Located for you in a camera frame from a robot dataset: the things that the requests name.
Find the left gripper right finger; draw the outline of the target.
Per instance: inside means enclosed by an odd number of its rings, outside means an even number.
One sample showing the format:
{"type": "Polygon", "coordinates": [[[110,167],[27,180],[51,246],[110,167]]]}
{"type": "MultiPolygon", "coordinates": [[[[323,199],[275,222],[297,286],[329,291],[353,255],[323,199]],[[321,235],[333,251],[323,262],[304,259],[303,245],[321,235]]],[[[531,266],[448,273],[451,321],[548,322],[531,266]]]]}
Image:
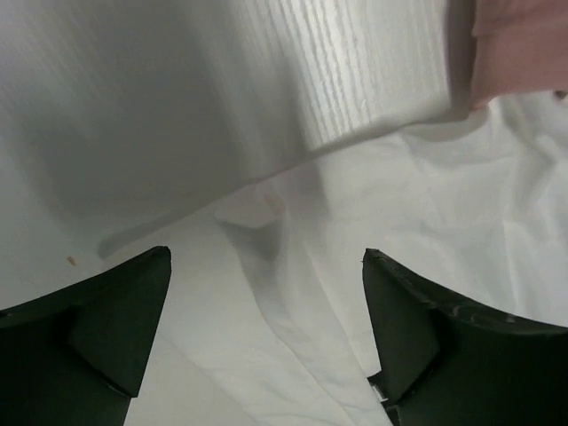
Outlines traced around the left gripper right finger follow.
{"type": "Polygon", "coordinates": [[[362,279],[381,364],[369,381],[394,424],[566,424],[564,327],[476,302],[376,249],[362,279]]]}

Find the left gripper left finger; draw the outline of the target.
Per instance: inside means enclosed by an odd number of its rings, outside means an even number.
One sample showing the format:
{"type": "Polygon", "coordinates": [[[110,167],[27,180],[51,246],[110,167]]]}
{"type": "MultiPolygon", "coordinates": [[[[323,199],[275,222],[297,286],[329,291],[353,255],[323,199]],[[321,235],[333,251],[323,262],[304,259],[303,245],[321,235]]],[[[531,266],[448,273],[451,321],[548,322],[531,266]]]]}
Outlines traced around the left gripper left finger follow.
{"type": "Polygon", "coordinates": [[[171,277],[164,246],[1,312],[3,425],[122,425],[171,277]]]}

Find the white t shirt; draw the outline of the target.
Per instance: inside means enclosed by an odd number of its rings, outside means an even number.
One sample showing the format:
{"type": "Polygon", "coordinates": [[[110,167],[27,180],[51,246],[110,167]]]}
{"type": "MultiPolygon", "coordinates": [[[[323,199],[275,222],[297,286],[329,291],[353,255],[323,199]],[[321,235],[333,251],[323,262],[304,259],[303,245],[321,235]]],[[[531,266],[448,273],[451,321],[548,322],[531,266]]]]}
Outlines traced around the white t shirt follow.
{"type": "Polygon", "coordinates": [[[567,322],[567,104],[492,101],[244,187],[116,252],[172,275],[129,425],[385,425],[362,261],[567,322]]]}

